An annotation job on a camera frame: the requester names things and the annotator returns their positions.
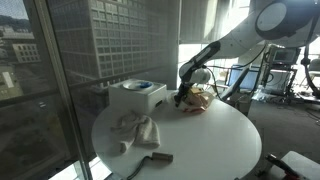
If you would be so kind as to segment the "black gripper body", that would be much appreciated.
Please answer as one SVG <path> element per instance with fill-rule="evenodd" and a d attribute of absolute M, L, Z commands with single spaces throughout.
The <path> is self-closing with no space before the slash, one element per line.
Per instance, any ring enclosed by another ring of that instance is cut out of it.
<path fill-rule="evenodd" d="M 190 83 L 182 82 L 178 88 L 178 93 L 174 96 L 175 106 L 178 107 L 182 99 L 186 96 L 191 87 Z"/>

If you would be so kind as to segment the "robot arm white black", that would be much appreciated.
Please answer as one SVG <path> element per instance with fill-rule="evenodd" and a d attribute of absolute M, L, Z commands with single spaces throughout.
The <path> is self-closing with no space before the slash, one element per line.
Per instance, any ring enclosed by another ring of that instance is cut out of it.
<path fill-rule="evenodd" d="M 319 36 L 319 14 L 320 6 L 315 0 L 272 0 L 254 10 L 180 67 L 181 84 L 174 96 L 175 105 L 180 106 L 193 84 L 207 82 L 202 78 L 209 60 L 239 57 L 262 41 L 286 48 L 307 46 Z"/>

